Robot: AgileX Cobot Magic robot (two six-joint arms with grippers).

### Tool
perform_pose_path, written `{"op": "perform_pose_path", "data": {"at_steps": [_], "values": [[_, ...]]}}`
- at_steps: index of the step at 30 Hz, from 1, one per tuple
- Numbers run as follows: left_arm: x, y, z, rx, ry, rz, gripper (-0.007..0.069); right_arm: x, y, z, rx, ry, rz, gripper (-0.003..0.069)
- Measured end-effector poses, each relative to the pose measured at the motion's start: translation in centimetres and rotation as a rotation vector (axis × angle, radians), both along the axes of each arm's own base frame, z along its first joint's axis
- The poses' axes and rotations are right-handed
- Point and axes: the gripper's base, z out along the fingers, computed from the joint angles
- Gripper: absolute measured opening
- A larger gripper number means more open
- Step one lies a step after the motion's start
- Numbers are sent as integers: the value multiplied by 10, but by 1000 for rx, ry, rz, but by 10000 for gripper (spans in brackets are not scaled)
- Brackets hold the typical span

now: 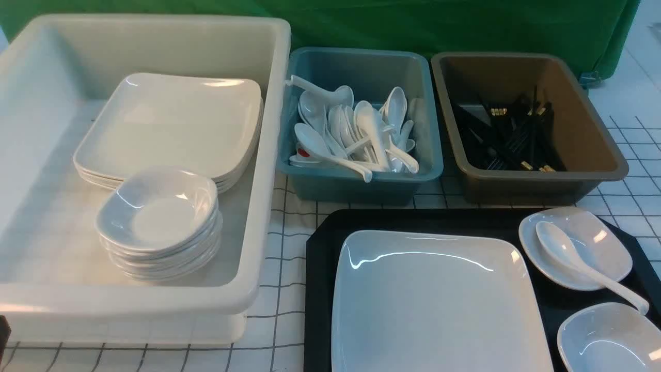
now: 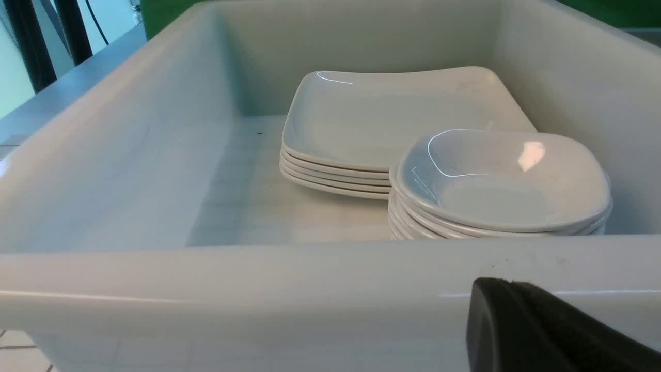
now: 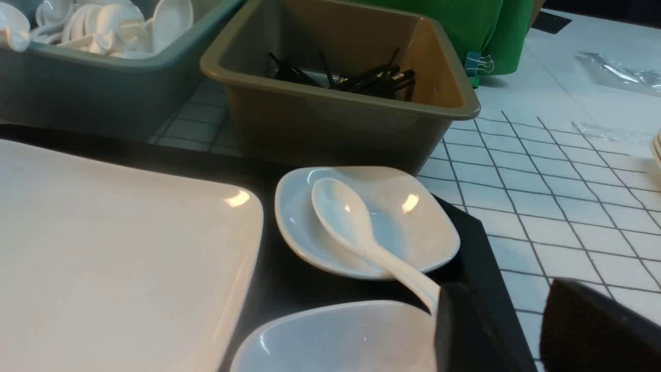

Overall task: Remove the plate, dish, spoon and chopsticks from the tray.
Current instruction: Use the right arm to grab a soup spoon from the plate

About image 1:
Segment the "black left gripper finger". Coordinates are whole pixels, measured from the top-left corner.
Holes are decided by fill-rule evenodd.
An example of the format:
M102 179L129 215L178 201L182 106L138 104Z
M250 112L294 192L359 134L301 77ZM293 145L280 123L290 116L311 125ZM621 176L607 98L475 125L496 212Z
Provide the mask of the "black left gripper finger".
M1 357L2 357L5 349L7 348L7 344L9 343L10 332L11 332L11 329L10 329L10 325L9 325L9 322L8 322L7 318L5 318L5 316L3 316L3 315L0 315L0 353L1 353Z

